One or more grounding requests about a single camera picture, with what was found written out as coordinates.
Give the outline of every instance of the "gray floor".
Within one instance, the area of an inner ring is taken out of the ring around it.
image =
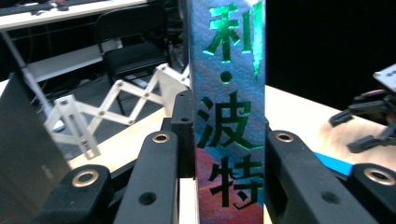
[[[179,72],[181,71],[181,67],[182,67],[182,64],[180,64],[180,60],[179,60],[179,58],[181,57],[180,55],[181,51],[182,51],[181,49],[174,49],[173,50],[174,54],[172,57],[173,68]],[[151,77],[145,77],[143,79],[149,81],[150,78]],[[88,80],[88,79],[82,80],[78,85],[78,87],[76,87],[71,91],[63,93],[63,95],[57,96],[57,98],[73,94],[76,97],[77,101],[97,107],[103,102],[109,89],[110,89],[110,85],[108,83],[107,77],[105,75],[101,75],[98,76],[98,78],[95,80]],[[122,99],[122,106],[125,110],[126,115],[129,115],[132,109],[134,108],[134,105],[136,104],[138,98],[130,94],[122,94],[120,98]],[[146,116],[157,111],[161,107],[162,107],[161,105],[148,101],[145,104],[141,113],[139,114],[137,120],[141,120],[145,118]],[[120,113],[120,108],[116,102],[114,102],[114,104],[110,107],[110,111]],[[85,116],[85,117],[88,122],[91,120],[90,116]],[[94,137],[96,138],[98,143],[101,143],[107,140],[107,138],[113,136],[114,134],[124,130],[125,128],[127,128],[127,126],[123,124],[119,124],[108,120],[103,120],[99,125],[98,129],[96,130]],[[66,128],[65,130],[61,131],[61,133],[68,134],[69,131]],[[72,160],[76,156],[81,155],[81,151],[78,148],[78,146],[59,144],[59,143],[57,145],[67,160]]]

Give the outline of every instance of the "black chair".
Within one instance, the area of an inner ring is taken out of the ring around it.
[[[161,7],[139,5],[101,15],[96,22],[96,40],[110,84],[142,72],[152,75],[163,63],[171,65],[166,30],[167,17]],[[122,48],[104,51],[103,43],[110,39],[120,40]],[[125,114],[120,98],[117,100]]]

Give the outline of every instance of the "chair backrest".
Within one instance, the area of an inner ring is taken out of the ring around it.
[[[166,13],[153,5],[138,5],[108,11],[96,22],[96,40],[102,43],[108,39],[130,35],[141,35],[151,31],[166,32]]]

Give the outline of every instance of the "chair seat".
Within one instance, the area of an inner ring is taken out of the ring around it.
[[[151,43],[141,43],[113,49],[104,55],[109,73],[121,74],[131,71],[152,69],[166,63],[165,55]]]

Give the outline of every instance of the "round hole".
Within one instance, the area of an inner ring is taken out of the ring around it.
[[[143,205],[149,205],[157,200],[157,195],[153,192],[145,192],[139,196],[139,202]]]
[[[337,195],[329,191],[322,192],[321,197],[326,203],[339,204],[341,202]]]
[[[72,185],[76,188],[84,188],[93,184],[99,178],[95,170],[85,170],[79,172],[72,180]]]
[[[152,140],[156,143],[167,142],[171,137],[168,134],[159,133],[152,137]]]
[[[374,182],[382,185],[392,186],[396,184],[396,180],[393,176],[379,169],[366,168],[364,174]]]
[[[294,140],[294,139],[293,139],[293,136],[288,135],[288,134],[286,134],[286,133],[279,133],[279,134],[277,134],[277,135],[276,135],[276,139],[279,140],[279,141],[281,141],[281,142],[292,142],[292,141]]]

